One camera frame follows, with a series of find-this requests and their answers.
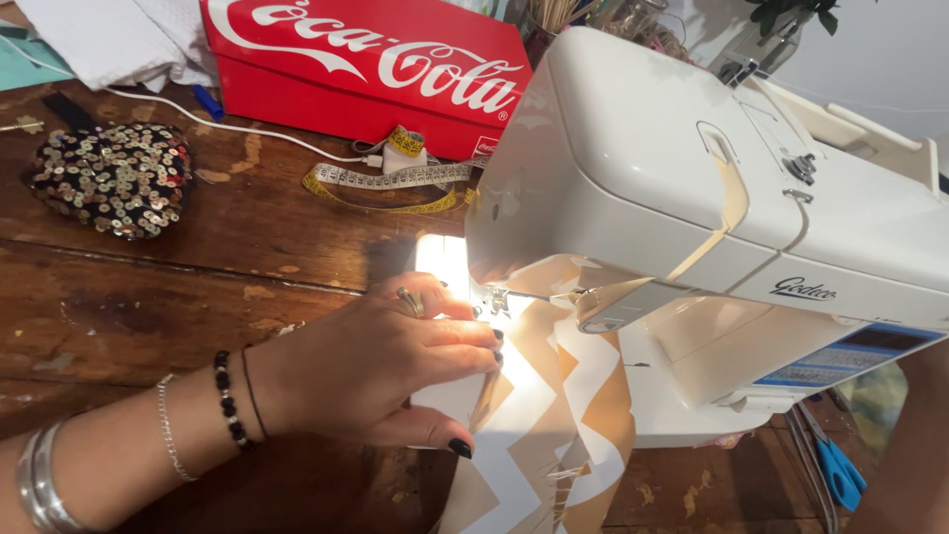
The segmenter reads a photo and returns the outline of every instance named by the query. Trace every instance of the silver ring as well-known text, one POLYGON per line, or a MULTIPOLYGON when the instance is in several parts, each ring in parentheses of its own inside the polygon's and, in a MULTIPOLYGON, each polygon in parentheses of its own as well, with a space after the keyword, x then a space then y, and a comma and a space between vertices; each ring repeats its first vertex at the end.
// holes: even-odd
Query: silver ring
POLYGON ((396 296, 408 302, 409 306, 412 306, 412 311, 415 313, 416 319, 425 317, 425 306, 421 303, 421 293, 418 291, 409 293, 404 287, 400 287, 396 290, 396 296))

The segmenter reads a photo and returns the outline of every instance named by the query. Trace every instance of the sewing machine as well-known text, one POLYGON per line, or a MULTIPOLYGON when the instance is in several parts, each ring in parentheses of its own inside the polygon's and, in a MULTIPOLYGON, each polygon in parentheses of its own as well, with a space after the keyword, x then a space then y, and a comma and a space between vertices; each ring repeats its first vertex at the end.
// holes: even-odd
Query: sewing machine
MULTIPOLYGON (((558 37, 435 273, 502 329, 615 332, 639 448, 756 428, 949 332, 936 145, 592 29, 558 37)), ((413 396, 464 421, 479 377, 413 396)))

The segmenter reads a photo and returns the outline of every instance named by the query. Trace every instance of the red box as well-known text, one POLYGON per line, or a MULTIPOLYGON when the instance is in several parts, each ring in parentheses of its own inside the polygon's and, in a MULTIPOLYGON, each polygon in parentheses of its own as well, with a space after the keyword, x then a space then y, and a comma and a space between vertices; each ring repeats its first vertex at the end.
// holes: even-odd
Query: red box
POLYGON ((517 28, 441 0, 201 0, 228 113, 436 156, 493 152, 530 80, 517 28))

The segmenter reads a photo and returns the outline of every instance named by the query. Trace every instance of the black nail polish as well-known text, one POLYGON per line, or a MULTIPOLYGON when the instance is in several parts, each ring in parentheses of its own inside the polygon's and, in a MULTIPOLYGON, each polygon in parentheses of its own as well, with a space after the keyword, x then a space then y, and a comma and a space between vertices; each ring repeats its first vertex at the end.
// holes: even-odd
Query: black nail polish
POLYGON ((452 441, 448 442, 448 448, 457 452, 458 456, 472 459, 472 447, 458 438, 452 438, 452 441))

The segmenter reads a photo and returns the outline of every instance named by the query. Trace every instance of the wooden table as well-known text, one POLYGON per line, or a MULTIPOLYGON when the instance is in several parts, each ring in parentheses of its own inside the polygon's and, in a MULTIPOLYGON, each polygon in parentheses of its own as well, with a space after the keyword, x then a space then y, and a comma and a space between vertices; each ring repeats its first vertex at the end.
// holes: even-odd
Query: wooden table
MULTIPOLYGON (((78 82, 0 93, 0 124, 32 115, 47 131, 65 127, 39 101, 55 90, 102 124, 175 124, 196 153, 197 172, 212 182, 198 183, 171 231, 128 243, 33 199, 20 176, 44 135, 0 134, 0 438, 150 388, 168 372, 197 369, 220 347, 318 317, 399 273, 419 236, 462 235, 463 202, 396 215, 319 200, 300 179, 324 160, 303 148, 211 129, 168 105, 94 94, 78 82)), ((185 87, 163 96, 199 112, 185 87)), ((348 150, 343 140, 266 128, 334 154, 348 150)), ((397 205, 437 191, 339 194, 397 205)), ((812 411, 870 478, 872 460, 852 419, 827 399, 812 411)), ((449 452, 311 436, 274 440, 149 506, 121 531, 424 534, 444 506, 455 460, 449 452)), ((818 533, 818 514, 783 417, 775 416, 731 450, 636 450, 603 532, 818 533)))

